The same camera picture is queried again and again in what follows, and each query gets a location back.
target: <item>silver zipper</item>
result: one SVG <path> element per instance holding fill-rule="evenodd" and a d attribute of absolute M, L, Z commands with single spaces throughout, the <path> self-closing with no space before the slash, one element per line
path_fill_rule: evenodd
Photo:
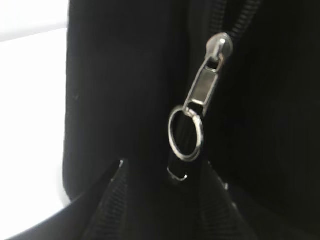
<path fill-rule="evenodd" d="M 204 143 L 204 129 L 202 118 L 205 117 L 214 94 L 219 74 L 226 60 L 233 52 L 233 42 L 227 33 L 219 33 L 214 35 L 206 44 L 205 60 L 197 72 L 192 87 L 183 105 L 176 106 L 170 116 L 168 122 L 168 137 L 169 143 L 174 154 L 183 162 L 193 162 L 200 154 Z M 209 63 L 215 63 L 216 67 L 209 67 Z M 202 107 L 202 113 L 199 115 L 196 111 L 189 107 L 193 103 Z M 173 131 L 173 121 L 178 112 L 183 112 L 184 115 L 193 120 L 196 130 L 196 146 L 190 155 L 183 154 L 178 148 Z M 167 169 L 172 177 L 174 176 L 170 169 Z"/>

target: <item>metal ring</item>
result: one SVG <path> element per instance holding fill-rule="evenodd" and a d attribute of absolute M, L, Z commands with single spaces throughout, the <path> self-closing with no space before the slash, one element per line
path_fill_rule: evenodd
<path fill-rule="evenodd" d="M 191 118 L 193 120 L 195 130 L 196 130 L 196 145 L 194 151 L 190 155 L 184 155 L 181 153 L 180 149 L 178 148 L 175 137 L 174 137 L 174 131 L 172 128 L 172 123 L 175 119 L 175 116 L 178 112 L 183 112 L 187 117 Z M 194 160 L 197 159 L 197 157 L 200 154 L 201 147 L 204 142 L 204 128 L 202 125 L 202 121 L 200 116 L 193 110 L 189 109 L 188 107 L 183 110 L 183 106 L 176 106 L 169 117 L 169 122 L 168 122 L 168 137 L 169 137 L 169 143 L 172 148 L 172 151 L 174 154 L 182 161 L 186 163 L 193 162 Z"/>

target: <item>white wall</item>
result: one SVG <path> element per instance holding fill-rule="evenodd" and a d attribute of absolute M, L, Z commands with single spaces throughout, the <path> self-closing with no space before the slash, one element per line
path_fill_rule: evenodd
<path fill-rule="evenodd" d="M 62 210 L 68 0 L 0 0 L 0 240 Z"/>
<path fill-rule="evenodd" d="M 0 0 L 0 42 L 65 28 L 68 0 Z"/>

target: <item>zipper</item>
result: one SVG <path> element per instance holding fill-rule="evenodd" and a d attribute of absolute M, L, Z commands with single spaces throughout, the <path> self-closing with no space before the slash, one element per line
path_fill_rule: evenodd
<path fill-rule="evenodd" d="M 204 62 L 198 70 L 184 104 L 176 106 L 170 113 L 168 121 L 169 143 L 176 157 L 185 163 L 191 163 L 196 160 L 201 152 L 204 142 L 202 118 L 205 117 L 208 111 L 220 71 L 232 52 L 233 42 L 227 33 L 224 32 L 214 35 L 206 44 Z M 197 111 L 190 106 L 191 104 L 200 107 L 201 113 L 198 114 Z M 174 137 L 173 121 L 179 112 L 182 112 L 186 117 L 192 119 L 196 130 L 196 146 L 193 152 L 188 155 L 182 153 Z M 186 174 L 182 177 L 175 175 L 171 171 L 170 165 L 167 167 L 167 171 L 172 179 L 179 182 L 183 182 L 188 177 Z"/>
<path fill-rule="evenodd" d="M 212 36 L 206 44 L 204 62 L 197 72 L 192 87 L 183 105 L 176 106 L 168 121 L 168 139 L 171 146 L 171 154 L 167 172 L 170 179 L 175 182 L 183 182 L 188 178 L 190 163 L 200 155 L 204 143 L 204 129 L 202 119 L 205 117 L 212 96 L 217 86 L 222 67 L 233 52 L 234 45 L 248 29 L 262 0 L 245 0 L 240 14 L 230 31 L 223 31 L 224 15 L 227 8 L 227 0 L 215 0 L 211 6 L 209 20 L 209 35 Z M 177 113 L 182 112 L 185 117 L 192 119 L 195 127 L 195 136 L 192 132 L 185 132 L 192 128 L 192 123 L 186 122 L 186 118 L 180 118 L 178 122 L 179 135 L 185 149 L 192 148 L 190 142 L 196 138 L 194 150 L 191 154 L 184 154 L 179 149 L 173 129 L 173 122 Z"/>

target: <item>black fabric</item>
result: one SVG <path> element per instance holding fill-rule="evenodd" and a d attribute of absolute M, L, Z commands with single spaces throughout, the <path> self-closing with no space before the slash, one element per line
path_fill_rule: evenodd
<path fill-rule="evenodd" d="M 181 219 L 167 219 L 184 199 L 161 201 L 159 179 L 170 153 L 169 113 L 183 103 L 205 55 L 209 3 L 70 2 L 64 186 L 74 199 L 113 159 L 128 158 L 132 239 L 168 239 L 173 235 L 164 229 Z M 319 7 L 314 0 L 266 0 L 225 66 L 204 122 L 204 155 L 225 180 L 286 222 L 278 236 L 290 228 L 320 236 Z M 148 230 L 139 235 L 142 227 Z"/>

